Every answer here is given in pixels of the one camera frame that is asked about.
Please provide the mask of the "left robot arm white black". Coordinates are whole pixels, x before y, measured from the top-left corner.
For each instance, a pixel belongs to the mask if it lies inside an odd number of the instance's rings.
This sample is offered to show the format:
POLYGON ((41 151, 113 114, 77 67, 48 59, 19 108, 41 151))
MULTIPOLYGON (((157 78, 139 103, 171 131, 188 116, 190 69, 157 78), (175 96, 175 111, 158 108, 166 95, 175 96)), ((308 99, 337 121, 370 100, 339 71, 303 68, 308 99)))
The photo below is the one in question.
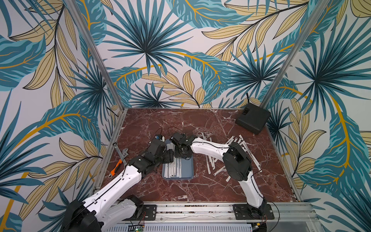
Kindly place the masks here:
POLYGON ((170 141, 152 140, 147 150, 132 158, 124 171, 92 196, 72 201, 62 220, 62 232, 105 232, 122 220, 140 216, 143 202, 135 196, 113 204, 131 187, 139 183, 174 155, 170 141))

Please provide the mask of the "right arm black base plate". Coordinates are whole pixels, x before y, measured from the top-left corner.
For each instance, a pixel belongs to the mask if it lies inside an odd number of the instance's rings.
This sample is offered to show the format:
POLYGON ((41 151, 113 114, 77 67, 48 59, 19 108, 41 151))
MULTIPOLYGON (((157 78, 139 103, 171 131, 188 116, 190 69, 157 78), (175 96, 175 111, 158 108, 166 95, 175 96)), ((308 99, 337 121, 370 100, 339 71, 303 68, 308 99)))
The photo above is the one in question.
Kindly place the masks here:
POLYGON ((273 220, 275 219, 270 205, 263 204, 259 208, 248 204, 234 204, 233 211, 236 220, 273 220))

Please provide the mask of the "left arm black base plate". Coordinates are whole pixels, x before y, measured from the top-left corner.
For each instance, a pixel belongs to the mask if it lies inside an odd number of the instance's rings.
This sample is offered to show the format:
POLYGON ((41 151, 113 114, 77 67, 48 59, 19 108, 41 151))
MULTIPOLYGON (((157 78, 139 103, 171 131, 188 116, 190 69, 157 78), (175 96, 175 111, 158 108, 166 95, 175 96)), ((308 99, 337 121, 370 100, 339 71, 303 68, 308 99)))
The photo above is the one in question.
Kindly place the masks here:
POLYGON ((134 215, 131 218, 128 218, 129 221, 155 221, 157 215, 157 205, 143 205, 139 206, 134 215))

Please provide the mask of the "blue plastic storage tray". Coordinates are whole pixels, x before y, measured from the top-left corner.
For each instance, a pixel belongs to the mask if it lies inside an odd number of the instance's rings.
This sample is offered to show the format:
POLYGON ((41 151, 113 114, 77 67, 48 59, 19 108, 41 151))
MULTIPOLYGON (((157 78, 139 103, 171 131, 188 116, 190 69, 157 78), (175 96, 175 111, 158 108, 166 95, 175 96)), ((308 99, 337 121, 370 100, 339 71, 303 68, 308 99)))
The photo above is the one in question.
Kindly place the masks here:
MULTIPOLYGON (((166 144, 166 150, 172 149, 174 151, 174 144, 167 139, 165 141, 166 144)), ((175 180, 189 180, 192 179, 194 176, 194 165, 193 165, 193 157, 190 159, 182 159, 182 158, 175 158, 174 157, 174 163, 175 163, 175 168, 176 168, 176 176, 173 178, 165 178, 164 177, 164 169, 165 169, 165 164, 162 163, 162 177, 164 179, 175 179, 175 180)))

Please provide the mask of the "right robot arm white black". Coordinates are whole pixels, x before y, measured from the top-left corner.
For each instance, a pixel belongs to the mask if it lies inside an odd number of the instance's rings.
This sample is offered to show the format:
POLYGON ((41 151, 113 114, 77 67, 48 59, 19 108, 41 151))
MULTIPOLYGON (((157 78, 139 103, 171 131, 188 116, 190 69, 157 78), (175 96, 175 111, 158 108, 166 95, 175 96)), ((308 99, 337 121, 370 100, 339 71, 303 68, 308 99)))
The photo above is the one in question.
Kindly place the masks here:
POLYGON ((175 133, 171 142, 175 145, 175 154, 203 154, 224 162, 229 176, 239 182, 247 204, 256 210, 262 210, 266 206, 267 201, 254 179, 251 159, 238 143, 218 144, 194 135, 186 137, 180 133, 175 133))

